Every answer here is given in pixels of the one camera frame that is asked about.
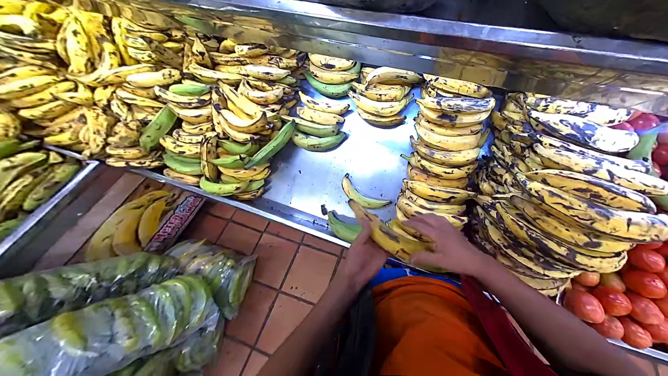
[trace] produce display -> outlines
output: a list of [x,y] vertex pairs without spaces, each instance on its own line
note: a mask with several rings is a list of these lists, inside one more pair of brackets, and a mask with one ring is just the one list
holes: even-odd
[[179,276],[136,294],[61,313],[0,339],[3,375],[105,375],[216,326],[207,284]]
[[81,169],[79,161],[40,149],[39,144],[0,138],[0,242]]
[[668,343],[668,243],[639,244],[618,272],[584,272],[570,282],[563,306],[609,339],[638,349]]
[[556,295],[582,272],[612,273],[635,244],[668,238],[636,132],[608,125],[629,110],[529,93],[492,112],[492,158],[478,173],[474,239],[531,287]]

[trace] bagged green produce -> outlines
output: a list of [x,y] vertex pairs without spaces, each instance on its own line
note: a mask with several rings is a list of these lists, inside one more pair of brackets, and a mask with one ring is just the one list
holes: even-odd
[[225,318],[232,320],[238,315],[253,281],[256,256],[246,256],[205,240],[180,242],[165,254],[177,258],[185,274],[197,274],[206,280]]
[[133,294],[178,273],[174,258],[138,252],[2,280],[0,337],[103,299]]
[[183,343],[219,318],[204,280],[179,276],[0,339],[0,375],[106,375]]

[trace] red tomato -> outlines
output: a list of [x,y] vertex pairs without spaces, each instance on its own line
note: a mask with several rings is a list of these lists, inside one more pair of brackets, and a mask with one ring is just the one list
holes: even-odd
[[636,349],[646,349],[652,345],[652,335],[628,317],[620,317],[619,322],[624,327],[622,341]]
[[580,290],[571,290],[567,292],[564,297],[564,307],[582,321],[597,324],[605,318],[603,306],[601,306],[601,303],[588,292]]
[[630,130],[631,132],[635,132],[635,128],[633,128],[633,125],[627,123],[627,122],[620,122],[617,123],[610,128],[612,129],[621,129],[621,130]]
[[649,130],[657,126],[661,121],[652,114],[642,113],[638,117],[628,121],[635,130]]
[[666,296],[663,299],[654,299],[652,302],[659,307],[659,310],[661,313],[663,313],[663,316],[668,317],[668,296]]
[[668,144],[659,145],[652,152],[652,161],[663,166],[668,163]]
[[646,272],[660,272],[666,267],[666,260],[659,252],[645,248],[633,248],[629,251],[629,262]]
[[668,318],[664,318],[659,324],[640,324],[652,336],[654,342],[668,342]]
[[622,281],[629,290],[646,298],[659,299],[668,293],[666,285],[656,274],[642,270],[625,270],[622,272]]
[[605,286],[598,286],[590,292],[603,306],[605,314],[624,316],[631,313],[631,301],[622,292]]
[[601,281],[599,282],[599,286],[606,286],[619,292],[626,291],[626,285],[624,285],[622,278],[617,273],[601,274]]
[[610,339],[622,339],[624,336],[624,327],[622,323],[617,320],[617,317],[606,316],[603,321],[598,324],[589,324],[600,335]]
[[582,272],[577,277],[573,278],[573,280],[583,286],[593,287],[599,284],[601,275],[598,273]]
[[665,318],[659,307],[653,301],[634,294],[632,292],[625,293],[627,298],[631,301],[631,317],[639,322],[645,324],[658,324]]

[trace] tile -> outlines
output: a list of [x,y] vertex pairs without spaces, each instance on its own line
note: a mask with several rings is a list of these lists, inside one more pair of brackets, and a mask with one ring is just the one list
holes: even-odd
[[250,255],[255,249],[255,244],[257,244],[260,235],[261,233],[255,230],[230,223],[222,232],[216,244]]
[[294,240],[296,242],[301,242],[301,240],[304,238],[303,232],[274,221],[269,222],[269,226],[267,226],[267,229],[265,231],[275,233],[278,236]]
[[181,238],[184,239],[207,239],[215,243],[220,233],[227,227],[226,219],[214,217],[211,214],[199,213],[192,219],[188,227],[183,231]]
[[222,202],[207,201],[204,204],[204,210],[206,210],[207,213],[217,217],[230,219],[232,218],[232,214],[234,214],[236,208]]
[[262,366],[269,360],[265,355],[253,351],[248,358],[248,364],[246,364],[246,369],[244,369],[243,376],[255,376],[262,369]]
[[267,218],[240,209],[235,211],[232,220],[260,231],[264,231],[269,223]]
[[648,361],[647,359],[640,358],[640,357],[635,357],[635,356],[630,355],[630,354],[627,354],[627,356],[647,376],[656,376],[657,371],[656,371],[656,368],[654,367],[654,364],[652,362]]
[[328,242],[327,240],[322,240],[320,238],[316,238],[313,235],[306,234],[304,237],[304,244],[307,244],[309,246],[313,246],[314,248],[317,248],[319,250],[331,252],[333,254],[340,255],[341,250],[343,247],[341,247],[338,244],[334,244],[332,242]]
[[309,302],[317,302],[329,285],[336,261],[336,256],[301,246],[282,290]]
[[264,233],[255,248],[255,280],[280,288],[296,252],[297,244]]
[[278,292],[269,287],[258,283],[251,284],[239,309],[239,315],[227,322],[225,335],[255,344],[276,294]]
[[250,353],[250,347],[232,339],[223,339],[218,352],[216,370],[212,374],[216,376],[239,376]]
[[270,354],[276,351],[310,310],[310,305],[280,294],[262,330],[257,348]]

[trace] stack of plantains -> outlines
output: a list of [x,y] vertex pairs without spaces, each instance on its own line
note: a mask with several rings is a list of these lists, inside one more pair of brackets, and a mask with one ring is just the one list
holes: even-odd
[[413,84],[422,81],[420,75],[409,70],[390,67],[364,68],[361,83],[352,82],[348,96],[357,106],[364,121],[376,126],[397,126],[406,120],[399,113],[411,102],[407,96]]
[[478,176],[485,195],[476,198],[473,236],[481,248],[552,296],[581,272],[619,270],[636,243],[666,240],[668,216],[656,214],[652,198],[668,195],[668,182],[652,176],[646,160],[618,156],[649,156],[652,145],[606,126],[631,115],[509,94],[492,114],[493,159]]

